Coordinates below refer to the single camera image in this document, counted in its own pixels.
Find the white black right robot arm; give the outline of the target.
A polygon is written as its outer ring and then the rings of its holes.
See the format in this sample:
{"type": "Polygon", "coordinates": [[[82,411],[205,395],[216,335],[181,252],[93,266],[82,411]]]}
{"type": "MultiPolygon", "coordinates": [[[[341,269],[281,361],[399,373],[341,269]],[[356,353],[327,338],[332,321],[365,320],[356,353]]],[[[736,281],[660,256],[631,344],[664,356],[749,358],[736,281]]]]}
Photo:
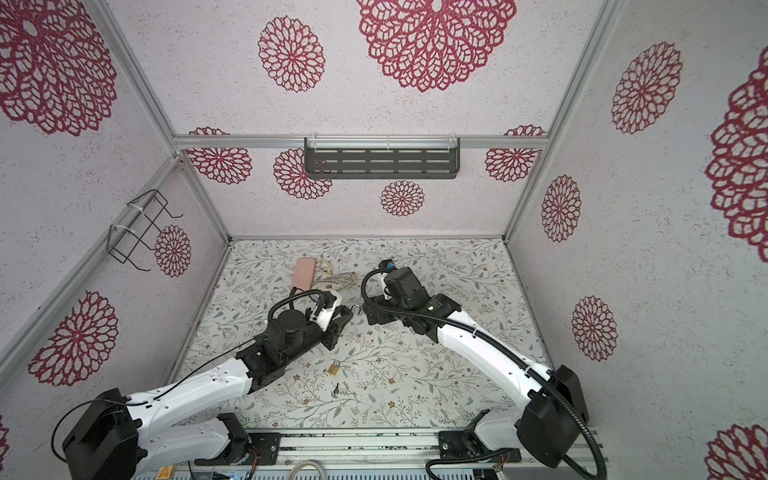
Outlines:
{"type": "Polygon", "coordinates": [[[566,464],[583,478],[606,478],[580,380],[571,369],[553,369],[517,352],[450,297],[429,294],[408,267],[384,261],[363,277],[360,291],[369,324],[401,322],[462,356],[512,402],[504,411],[481,411],[461,431],[440,432],[440,457],[428,461],[428,469],[519,461],[528,453],[549,468],[566,464]]]}

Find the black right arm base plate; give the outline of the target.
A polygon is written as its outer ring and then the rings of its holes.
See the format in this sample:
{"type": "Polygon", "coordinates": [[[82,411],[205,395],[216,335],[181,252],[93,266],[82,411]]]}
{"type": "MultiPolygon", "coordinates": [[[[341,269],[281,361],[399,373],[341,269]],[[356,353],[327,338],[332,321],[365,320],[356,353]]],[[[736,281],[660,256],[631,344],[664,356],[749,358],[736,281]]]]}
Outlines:
{"type": "Polygon", "coordinates": [[[491,461],[495,463],[519,463],[521,451],[517,448],[491,450],[485,447],[474,434],[464,430],[443,430],[438,432],[440,458],[462,461],[491,461]]]}

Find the grey slotted wall shelf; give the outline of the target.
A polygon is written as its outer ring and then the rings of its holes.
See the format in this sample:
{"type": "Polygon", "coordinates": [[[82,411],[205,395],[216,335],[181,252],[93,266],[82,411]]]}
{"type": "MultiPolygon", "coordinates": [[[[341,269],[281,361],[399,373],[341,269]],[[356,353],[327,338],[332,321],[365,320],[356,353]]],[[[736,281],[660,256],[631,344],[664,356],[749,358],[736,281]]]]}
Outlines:
{"type": "Polygon", "coordinates": [[[304,168],[313,180],[451,180],[461,167],[456,137],[435,141],[306,138],[304,168]]]}

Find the pink rectangular case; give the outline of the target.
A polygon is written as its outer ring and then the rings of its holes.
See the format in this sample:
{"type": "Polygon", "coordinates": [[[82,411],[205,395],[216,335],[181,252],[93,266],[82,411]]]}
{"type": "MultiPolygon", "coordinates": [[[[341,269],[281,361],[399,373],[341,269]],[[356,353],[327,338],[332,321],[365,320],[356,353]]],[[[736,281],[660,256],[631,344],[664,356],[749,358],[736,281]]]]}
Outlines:
{"type": "Polygon", "coordinates": [[[316,260],[314,258],[299,258],[294,267],[291,287],[303,291],[310,290],[314,282],[315,270],[316,260]]]}

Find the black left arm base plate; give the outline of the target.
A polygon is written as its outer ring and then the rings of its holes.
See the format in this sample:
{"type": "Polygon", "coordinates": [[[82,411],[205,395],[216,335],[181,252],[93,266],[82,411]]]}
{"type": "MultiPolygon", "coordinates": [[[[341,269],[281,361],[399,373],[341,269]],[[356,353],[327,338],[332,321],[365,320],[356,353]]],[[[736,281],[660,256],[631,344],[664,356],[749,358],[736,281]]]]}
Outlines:
{"type": "Polygon", "coordinates": [[[224,451],[212,459],[195,459],[194,466],[275,465],[280,449],[280,433],[247,433],[235,436],[224,451]]]}

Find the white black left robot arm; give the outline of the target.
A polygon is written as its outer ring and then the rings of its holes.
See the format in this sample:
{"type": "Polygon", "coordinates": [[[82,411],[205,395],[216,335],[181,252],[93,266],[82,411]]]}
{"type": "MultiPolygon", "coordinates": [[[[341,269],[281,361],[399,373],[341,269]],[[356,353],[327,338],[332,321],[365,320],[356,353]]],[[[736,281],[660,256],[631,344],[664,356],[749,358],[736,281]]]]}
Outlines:
{"type": "Polygon", "coordinates": [[[62,451],[74,479],[131,479],[183,461],[230,465],[253,444],[234,413],[189,424],[187,418],[245,397],[280,379],[287,366],[318,345],[332,350],[352,319],[346,306],[284,310],[234,357],[178,384],[124,395],[113,388],[90,401],[65,437],[62,451]]]}

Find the brass padlock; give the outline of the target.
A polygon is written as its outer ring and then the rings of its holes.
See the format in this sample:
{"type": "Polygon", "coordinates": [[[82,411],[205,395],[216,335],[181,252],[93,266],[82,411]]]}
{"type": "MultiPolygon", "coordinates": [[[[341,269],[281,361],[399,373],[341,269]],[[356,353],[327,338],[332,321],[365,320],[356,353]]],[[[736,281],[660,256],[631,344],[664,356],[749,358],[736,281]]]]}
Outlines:
{"type": "Polygon", "coordinates": [[[327,372],[331,376],[336,376],[341,370],[341,363],[334,361],[328,368],[327,372]]]}

